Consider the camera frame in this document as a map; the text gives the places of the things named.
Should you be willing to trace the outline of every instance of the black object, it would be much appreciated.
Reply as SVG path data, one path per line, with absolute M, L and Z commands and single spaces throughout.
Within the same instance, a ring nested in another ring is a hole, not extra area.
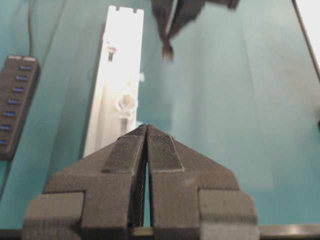
M 39 74 L 38 60 L 10 55 L 0 74 L 0 160 L 15 154 Z
M 22 239 L 130 239 L 143 226 L 147 162 L 153 239 L 259 239 L 233 172 L 151 125 L 52 175 L 27 208 Z

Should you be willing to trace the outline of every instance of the black 3d printed part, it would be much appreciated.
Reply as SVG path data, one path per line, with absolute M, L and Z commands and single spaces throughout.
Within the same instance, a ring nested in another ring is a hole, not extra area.
M 147 162 L 153 240 L 259 239 L 254 202 L 233 172 L 151 125 L 52 175 L 22 239 L 131 239 L 143 226 Z

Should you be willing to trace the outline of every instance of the teal table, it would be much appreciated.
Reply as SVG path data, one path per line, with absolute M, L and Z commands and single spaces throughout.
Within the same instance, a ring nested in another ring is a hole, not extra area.
M 320 224 L 320 86 L 292 1 L 207 3 L 169 64 L 149 0 L 37 0 L 41 76 L 15 158 L 0 162 L 0 229 L 21 228 L 48 177 L 82 156 L 109 5 L 144 9 L 137 120 L 233 170 L 260 224 Z M 27 7 L 1 1 L 0 65 L 28 52 Z

